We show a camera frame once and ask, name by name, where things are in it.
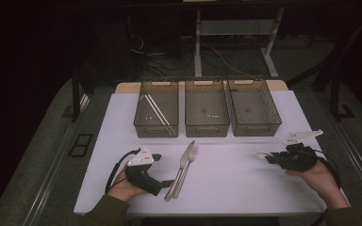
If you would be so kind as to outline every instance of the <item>table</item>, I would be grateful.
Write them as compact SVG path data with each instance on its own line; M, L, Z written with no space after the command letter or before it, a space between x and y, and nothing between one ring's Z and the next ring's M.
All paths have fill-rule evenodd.
M299 177L285 174L257 152L281 152L289 132L311 131L293 91L282 81L269 81L271 95L282 125L274 137L185 136L184 93L180 84L180 122L177 138L138 138L133 126L139 84L120 84L112 94L99 136L74 208L77 214L90 211L104 194L114 164L127 152L149 146L162 158L149 169L158 181L171 180L179 168L179 158L194 139L198 157L177 200L165 202L168 188L157 196L141 195L130 202L128 216L284 216L320 213L325 204ZM320 149L316 139L304 143Z
M214 36L214 35L269 35L269 41L266 48L261 48L264 61L269 69L270 76L272 78L278 77L278 72L275 69L272 57L270 55L272 46L274 44L278 27L281 24L281 18L284 13L284 8L279 8L277 14L274 15L275 19L263 20L264 27L255 31L255 23L257 20L231 20L231 21L203 21L201 20L201 10L197 10L196 18L196 33L195 33L195 55L194 66L195 76L202 76L202 60L200 55L200 42L202 36Z

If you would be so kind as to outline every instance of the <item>translucent storage bin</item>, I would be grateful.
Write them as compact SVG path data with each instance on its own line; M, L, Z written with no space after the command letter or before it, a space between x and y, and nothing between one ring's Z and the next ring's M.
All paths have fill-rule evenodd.
M271 137L282 121L262 78L229 76L227 102L235 137Z
M144 78L134 126L138 137L178 137L178 81Z
M220 77L188 77L185 82L187 137L226 137L230 120Z

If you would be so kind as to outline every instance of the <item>hand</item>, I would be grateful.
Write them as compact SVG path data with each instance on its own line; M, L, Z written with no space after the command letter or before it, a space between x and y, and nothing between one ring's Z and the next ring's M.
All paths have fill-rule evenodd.
M123 170L119 173L119 175L117 175L113 183L114 186L111 187L107 193L108 196L117 198L124 202L128 202L135 196L146 193L146 191L142 190L137 186L132 185L127 181L124 172L126 167L127 166L124 166Z
M326 168L322 162L317 161L316 165L307 171L299 172L293 170L287 170L288 175L300 176L304 179L308 186L319 194L319 196L325 201L328 209L339 209L350 207L345 196L337 186L333 175Z

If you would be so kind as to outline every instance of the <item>silver knife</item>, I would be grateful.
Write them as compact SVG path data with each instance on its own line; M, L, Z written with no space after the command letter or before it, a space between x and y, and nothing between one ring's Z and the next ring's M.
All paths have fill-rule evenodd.
M167 195L164 197L165 201L169 201L173 197L173 193L175 191L175 188L178 185L180 176L181 176L182 172L184 171L185 166L188 164L188 156L189 156L189 153L193 150L194 143L195 143L195 140L193 140L191 142L191 144L188 146L188 148L182 154L182 157L180 159L180 169L178 170L178 173L175 176L175 180L173 181L173 184L170 187L169 192L167 192Z

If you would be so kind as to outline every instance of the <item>white tabletop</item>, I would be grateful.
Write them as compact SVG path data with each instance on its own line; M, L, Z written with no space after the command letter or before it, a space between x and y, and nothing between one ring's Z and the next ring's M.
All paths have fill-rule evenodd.
M256 157L257 152L284 151L283 141L289 132L311 131L293 91L272 91L271 95L283 122L274 137L234 137L231 126L227 137L186 137L184 93L180 93L179 137L138 138L133 120L139 95L113 94L74 212L85 214L93 208L104 195L115 163L137 148L149 146L152 153L162 155L148 171L153 178L174 179L179 159L194 139L199 153L189 167L178 199L164 201L168 188L161 189L157 196L140 195L130 202L129 217L283 216L322 212L325 204L301 178L288 176L278 165ZM304 145L320 149L314 138Z

